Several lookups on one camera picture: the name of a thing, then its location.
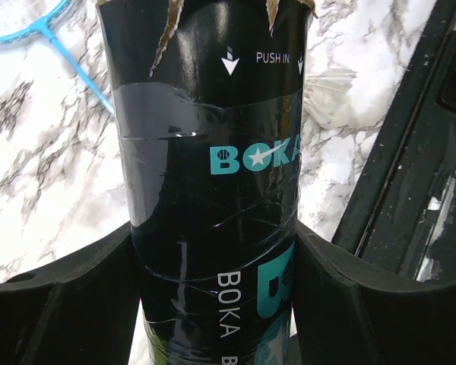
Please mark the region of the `black Boka shuttlecock tube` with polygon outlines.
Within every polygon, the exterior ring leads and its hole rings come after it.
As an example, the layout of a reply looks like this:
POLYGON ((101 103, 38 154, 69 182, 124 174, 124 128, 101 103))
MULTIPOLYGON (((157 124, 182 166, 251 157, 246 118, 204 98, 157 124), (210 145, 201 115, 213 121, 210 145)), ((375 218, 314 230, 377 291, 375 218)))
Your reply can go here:
POLYGON ((285 364, 311 1, 99 1, 155 364, 285 364))

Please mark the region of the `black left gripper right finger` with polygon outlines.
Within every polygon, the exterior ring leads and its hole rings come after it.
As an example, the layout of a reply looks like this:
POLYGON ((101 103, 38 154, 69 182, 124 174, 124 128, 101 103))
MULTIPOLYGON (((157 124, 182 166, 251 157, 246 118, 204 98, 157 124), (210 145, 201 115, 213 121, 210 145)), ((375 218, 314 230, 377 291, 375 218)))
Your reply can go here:
POLYGON ((296 234, 293 308, 304 364, 456 364, 456 282, 376 268, 296 234))

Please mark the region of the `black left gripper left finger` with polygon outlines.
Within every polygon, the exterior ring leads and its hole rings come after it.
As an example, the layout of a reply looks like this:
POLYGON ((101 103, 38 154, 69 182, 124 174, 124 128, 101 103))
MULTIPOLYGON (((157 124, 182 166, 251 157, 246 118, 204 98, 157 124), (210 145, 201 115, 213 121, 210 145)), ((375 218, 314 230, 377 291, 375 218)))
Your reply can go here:
POLYGON ((129 230, 0 284, 0 364, 127 364, 139 293, 129 230))

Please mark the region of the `white feather shuttlecock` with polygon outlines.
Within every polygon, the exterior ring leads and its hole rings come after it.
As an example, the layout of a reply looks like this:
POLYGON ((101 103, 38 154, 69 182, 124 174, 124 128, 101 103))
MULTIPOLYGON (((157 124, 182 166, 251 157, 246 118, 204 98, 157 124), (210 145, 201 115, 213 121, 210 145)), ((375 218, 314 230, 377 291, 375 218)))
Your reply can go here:
POLYGON ((356 72, 349 68, 330 68, 305 76, 303 106, 323 129, 341 128, 348 123, 353 108, 349 91, 356 72))

